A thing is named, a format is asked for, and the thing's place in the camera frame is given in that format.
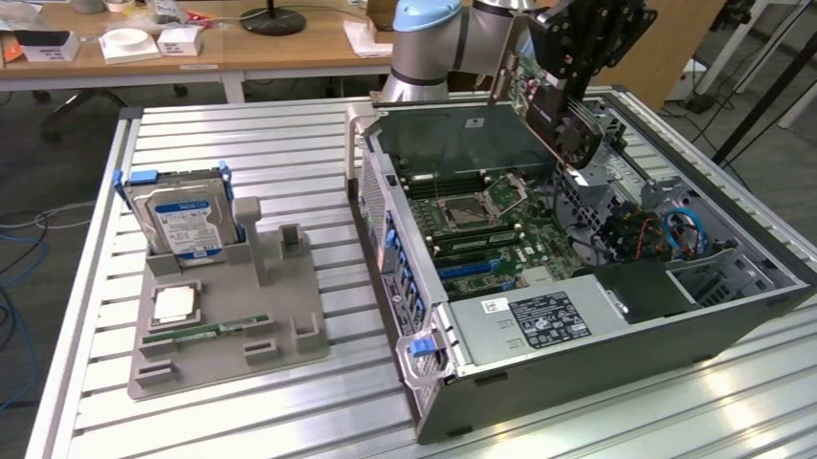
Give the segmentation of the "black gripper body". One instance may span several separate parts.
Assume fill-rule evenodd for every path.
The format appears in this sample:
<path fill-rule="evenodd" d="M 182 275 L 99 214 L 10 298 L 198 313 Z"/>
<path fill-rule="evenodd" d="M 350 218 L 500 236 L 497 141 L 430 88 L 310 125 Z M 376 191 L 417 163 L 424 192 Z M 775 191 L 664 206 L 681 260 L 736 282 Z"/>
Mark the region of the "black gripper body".
<path fill-rule="evenodd" d="M 568 97 L 582 99 L 593 77 L 613 68 L 657 21 L 644 1 L 561 1 L 528 13 L 536 60 Z"/>

